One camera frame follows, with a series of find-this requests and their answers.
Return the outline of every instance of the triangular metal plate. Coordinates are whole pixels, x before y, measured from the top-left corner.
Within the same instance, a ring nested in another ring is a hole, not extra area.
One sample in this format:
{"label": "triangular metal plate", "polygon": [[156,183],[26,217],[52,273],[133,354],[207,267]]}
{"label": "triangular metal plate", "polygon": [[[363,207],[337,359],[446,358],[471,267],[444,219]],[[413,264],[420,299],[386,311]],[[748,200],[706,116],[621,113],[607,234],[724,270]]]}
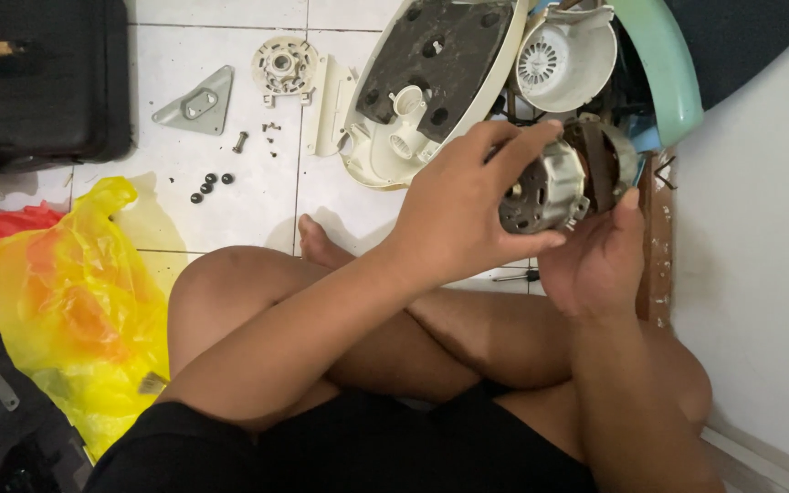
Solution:
{"label": "triangular metal plate", "polygon": [[151,119],[163,126],[221,135],[232,85],[233,67],[224,65],[190,93],[154,113]]}

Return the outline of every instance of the screwdriver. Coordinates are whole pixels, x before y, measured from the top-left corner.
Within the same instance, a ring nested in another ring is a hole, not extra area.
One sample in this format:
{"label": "screwdriver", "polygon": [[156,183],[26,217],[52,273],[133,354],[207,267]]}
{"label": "screwdriver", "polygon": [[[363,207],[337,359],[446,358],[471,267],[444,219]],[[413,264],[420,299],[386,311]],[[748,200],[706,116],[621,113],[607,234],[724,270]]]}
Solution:
{"label": "screwdriver", "polygon": [[529,283],[535,283],[541,280],[541,274],[536,270],[526,271],[523,275],[514,275],[513,277],[498,277],[492,280],[493,283],[503,283],[505,281],[518,281],[525,279]]}

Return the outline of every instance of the green plastic part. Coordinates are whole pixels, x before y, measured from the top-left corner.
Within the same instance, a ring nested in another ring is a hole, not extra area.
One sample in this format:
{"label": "green plastic part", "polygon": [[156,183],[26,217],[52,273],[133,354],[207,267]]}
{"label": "green plastic part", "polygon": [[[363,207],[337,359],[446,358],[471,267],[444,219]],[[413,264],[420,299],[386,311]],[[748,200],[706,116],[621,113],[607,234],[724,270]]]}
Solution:
{"label": "green plastic part", "polygon": [[659,140],[663,147],[673,146],[705,118],[693,57],[678,21],[663,0],[608,0],[608,4],[641,57]]}

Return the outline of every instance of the black shorts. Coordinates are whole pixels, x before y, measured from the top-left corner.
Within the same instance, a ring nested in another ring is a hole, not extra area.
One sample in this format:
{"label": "black shorts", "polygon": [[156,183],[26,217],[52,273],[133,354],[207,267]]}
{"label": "black shorts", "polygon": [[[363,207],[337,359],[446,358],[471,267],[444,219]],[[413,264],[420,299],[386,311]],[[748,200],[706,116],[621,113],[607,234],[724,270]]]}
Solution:
{"label": "black shorts", "polygon": [[261,433],[157,404],[97,464],[87,491],[596,492],[589,468],[482,384],[429,412],[345,389]]}

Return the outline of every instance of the yellow plastic bag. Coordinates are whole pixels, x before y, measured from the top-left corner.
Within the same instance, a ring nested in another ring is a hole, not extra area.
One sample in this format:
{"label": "yellow plastic bag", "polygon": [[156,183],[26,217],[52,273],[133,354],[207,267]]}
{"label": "yellow plastic bag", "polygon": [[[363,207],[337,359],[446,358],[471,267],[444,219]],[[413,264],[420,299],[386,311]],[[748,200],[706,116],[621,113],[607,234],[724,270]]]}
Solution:
{"label": "yellow plastic bag", "polygon": [[136,200],[126,178],[106,178],[56,226],[0,241],[0,331],[14,366],[81,433],[94,460],[169,378],[167,302],[109,216]]}

